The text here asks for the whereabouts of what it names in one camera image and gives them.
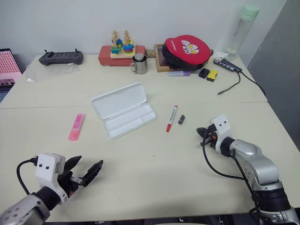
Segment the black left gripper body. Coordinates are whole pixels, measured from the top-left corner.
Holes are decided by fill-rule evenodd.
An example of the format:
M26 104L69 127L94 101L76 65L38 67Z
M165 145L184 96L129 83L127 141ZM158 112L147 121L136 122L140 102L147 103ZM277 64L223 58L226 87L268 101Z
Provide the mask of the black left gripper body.
M83 185L83 179L77 177L74 178L71 171L64 171L63 174L58 176L58 183L69 198L79 186Z

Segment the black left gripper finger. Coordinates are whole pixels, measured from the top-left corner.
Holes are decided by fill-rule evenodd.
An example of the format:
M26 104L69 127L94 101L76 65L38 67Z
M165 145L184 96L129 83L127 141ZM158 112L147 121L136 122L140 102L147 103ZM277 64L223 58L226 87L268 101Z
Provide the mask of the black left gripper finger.
M69 173L80 161L82 156L71 157L65 162L64 165L64 173Z
M98 175L100 170L102 169L103 166L103 160L98 161L95 163L88 171L87 173L82 177L82 186L86 187L88 186L94 178Z

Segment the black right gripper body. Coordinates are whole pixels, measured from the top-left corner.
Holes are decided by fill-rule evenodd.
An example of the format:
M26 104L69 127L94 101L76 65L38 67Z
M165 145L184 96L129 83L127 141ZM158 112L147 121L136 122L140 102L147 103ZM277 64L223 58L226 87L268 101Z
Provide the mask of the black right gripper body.
M215 125L209 125L205 131L205 140L203 141L204 145L209 144L210 147L215 148L217 140L218 140L218 135L217 135L217 129Z

